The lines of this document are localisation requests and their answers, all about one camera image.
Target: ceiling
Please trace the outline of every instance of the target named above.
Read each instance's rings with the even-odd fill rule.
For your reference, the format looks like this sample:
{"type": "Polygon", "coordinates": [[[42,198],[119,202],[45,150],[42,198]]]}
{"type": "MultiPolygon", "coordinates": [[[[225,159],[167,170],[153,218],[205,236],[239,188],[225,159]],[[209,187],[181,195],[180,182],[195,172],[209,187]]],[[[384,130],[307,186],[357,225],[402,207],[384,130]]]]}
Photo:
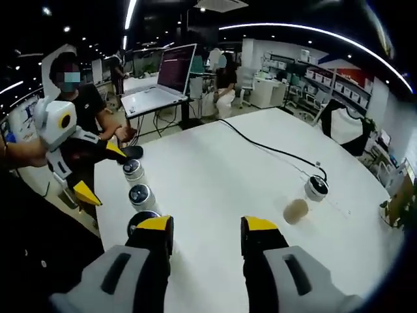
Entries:
{"type": "MultiPolygon", "coordinates": [[[[80,61],[88,68],[93,59],[115,53],[124,35],[128,35],[128,49],[140,47],[144,42],[156,41],[157,45],[163,46],[175,41],[181,14],[187,10],[190,27],[217,28],[248,22],[280,22],[308,25],[338,33],[374,51],[400,73],[407,73],[407,80],[413,89],[417,86],[417,61],[407,36],[414,27],[413,11],[407,10],[404,0],[395,3],[377,0],[246,0],[248,7],[223,14],[200,12],[193,7],[196,0],[137,0],[128,31],[124,30],[124,23],[129,0],[7,2],[4,12],[9,12],[11,19],[3,18],[0,21],[3,30],[0,90],[21,80],[24,83],[0,95],[0,103],[10,104],[16,100],[15,97],[26,95],[29,88],[35,90],[40,83],[38,63],[65,43],[78,49],[80,61]],[[390,37],[395,48],[393,59],[386,55],[375,23],[364,10],[366,2],[390,37]],[[50,16],[43,13],[44,7],[50,9],[50,16]],[[67,33],[63,31],[66,26],[70,27],[67,33]],[[24,57],[32,53],[41,55],[24,57]]],[[[410,95],[400,79],[381,62],[338,39],[287,27],[251,27],[220,31],[219,43],[239,42],[243,35],[305,46],[311,40],[313,48],[334,53],[344,59],[351,53],[353,58],[349,62],[382,80],[390,80],[390,88],[395,94],[404,97],[410,95]]]]}

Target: desk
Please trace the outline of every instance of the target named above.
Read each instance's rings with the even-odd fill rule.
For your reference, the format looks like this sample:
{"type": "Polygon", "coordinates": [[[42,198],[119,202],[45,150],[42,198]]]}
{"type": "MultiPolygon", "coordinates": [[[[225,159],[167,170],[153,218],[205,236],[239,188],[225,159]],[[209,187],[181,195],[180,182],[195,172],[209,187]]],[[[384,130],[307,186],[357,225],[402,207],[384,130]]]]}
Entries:
{"type": "Polygon", "coordinates": [[[260,109],[282,106],[285,89],[281,91],[281,85],[282,83],[276,80],[255,77],[253,79],[253,91],[249,100],[250,104],[260,109]]]}
{"type": "Polygon", "coordinates": [[[158,82],[158,76],[148,78],[130,77],[123,81],[124,96],[132,95],[139,91],[155,86],[158,82]]]}
{"type": "MultiPolygon", "coordinates": [[[[332,272],[336,287],[365,297],[397,254],[393,231],[379,217],[388,193],[357,159],[317,129],[277,109],[228,119],[252,140],[321,161],[329,195],[297,225],[282,213],[315,168],[266,152],[221,122],[143,145],[141,163],[158,209],[174,217],[165,312],[248,312],[240,255],[240,218],[267,218],[290,245],[300,245],[332,272]]],[[[105,250],[127,240],[136,213],[122,168],[96,165],[98,225],[105,250]]],[[[401,240],[402,232],[398,230],[401,240]]]]}

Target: robotic hand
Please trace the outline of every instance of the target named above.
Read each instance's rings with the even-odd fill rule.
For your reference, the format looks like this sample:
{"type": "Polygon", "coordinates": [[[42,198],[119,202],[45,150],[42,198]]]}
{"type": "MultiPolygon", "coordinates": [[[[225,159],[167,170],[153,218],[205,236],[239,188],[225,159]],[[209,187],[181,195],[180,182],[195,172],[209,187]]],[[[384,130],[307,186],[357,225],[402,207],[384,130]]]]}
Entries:
{"type": "Polygon", "coordinates": [[[53,172],[54,178],[62,186],[74,207],[78,206],[77,199],[93,204],[101,205],[93,191],[82,181],[77,179],[74,172],[68,167],[66,155],[61,153],[61,146],[69,141],[77,146],[82,146],[90,154],[119,163],[127,161],[127,156],[111,142],[101,140],[97,135],[84,131],[77,126],[76,109],[73,103],[67,101],[49,101],[43,98],[38,101],[33,112],[36,131],[46,146],[46,158],[48,166],[53,172]]]}

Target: man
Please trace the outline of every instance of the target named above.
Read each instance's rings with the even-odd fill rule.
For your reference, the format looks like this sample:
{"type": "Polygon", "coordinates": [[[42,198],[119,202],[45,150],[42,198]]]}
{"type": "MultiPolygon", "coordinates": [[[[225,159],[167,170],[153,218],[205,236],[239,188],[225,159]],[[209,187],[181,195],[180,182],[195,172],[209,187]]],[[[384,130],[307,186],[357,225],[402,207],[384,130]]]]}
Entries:
{"type": "Polygon", "coordinates": [[[71,290],[103,253],[97,236],[8,172],[45,163],[39,140],[6,145],[0,136],[2,305],[13,312],[54,312],[48,297],[71,290]]]}
{"type": "MultiPolygon", "coordinates": [[[[77,125],[87,132],[99,135],[102,140],[109,140],[113,135],[121,142],[128,142],[134,137],[135,130],[122,127],[106,110],[106,105],[93,84],[80,85],[80,73],[76,55],[64,52],[53,60],[50,80],[61,90],[56,100],[71,101],[76,107],[77,125]],[[103,129],[99,133],[98,124],[103,129]]],[[[85,167],[80,178],[94,190],[94,163],[85,167]]],[[[95,206],[82,203],[84,211],[97,220],[95,206]]]]}
{"type": "Polygon", "coordinates": [[[110,63],[110,74],[111,82],[116,88],[117,104],[121,108],[121,95],[124,93],[123,80],[129,77],[128,73],[123,72],[125,51],[120,49],[115,55],[111,56],[110,63]]]}

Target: cup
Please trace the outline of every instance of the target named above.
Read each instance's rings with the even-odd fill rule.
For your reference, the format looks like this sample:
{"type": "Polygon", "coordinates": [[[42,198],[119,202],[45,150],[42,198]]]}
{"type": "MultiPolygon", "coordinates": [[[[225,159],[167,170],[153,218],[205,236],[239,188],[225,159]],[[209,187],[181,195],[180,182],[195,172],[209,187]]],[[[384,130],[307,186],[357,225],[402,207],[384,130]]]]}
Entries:
{"type": "Polygon", "coordinates": [[[139,160],[132,159],[124,163],[123,173],[130,186],[146,183],[145,171],[139,160]]]}
{"type": "Polygon", "coordinates": [[[158,212],[155,204],[155,196],[152,190],[145,184],[134,185],[129,190],[129,200],[137,212],[158,212]]]}

